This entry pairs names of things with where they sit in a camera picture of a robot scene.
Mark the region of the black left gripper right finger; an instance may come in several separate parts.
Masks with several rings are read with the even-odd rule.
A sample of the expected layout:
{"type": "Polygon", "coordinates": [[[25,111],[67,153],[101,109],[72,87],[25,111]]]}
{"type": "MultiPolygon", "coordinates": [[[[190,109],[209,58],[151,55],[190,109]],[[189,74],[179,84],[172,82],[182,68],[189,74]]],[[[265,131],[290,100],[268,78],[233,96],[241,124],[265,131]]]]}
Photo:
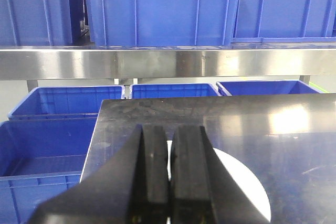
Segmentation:
{"type": "Polygon", "coordinates": [[[175,130],[170,163],[171,223],[270,223],[225,168],[203,126],[175,130]]]}

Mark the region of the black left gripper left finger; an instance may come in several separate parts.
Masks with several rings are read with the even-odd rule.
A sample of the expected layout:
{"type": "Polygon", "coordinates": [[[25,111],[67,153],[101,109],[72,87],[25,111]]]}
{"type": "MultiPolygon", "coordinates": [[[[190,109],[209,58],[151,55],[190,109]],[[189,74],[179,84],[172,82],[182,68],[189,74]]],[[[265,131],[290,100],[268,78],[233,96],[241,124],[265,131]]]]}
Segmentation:
{"type": "Polygon", "coordinates": [[[41,203],[28,223],[166,223],[167,140],[158,125],[137,125],[103,166],[41,203]]]}

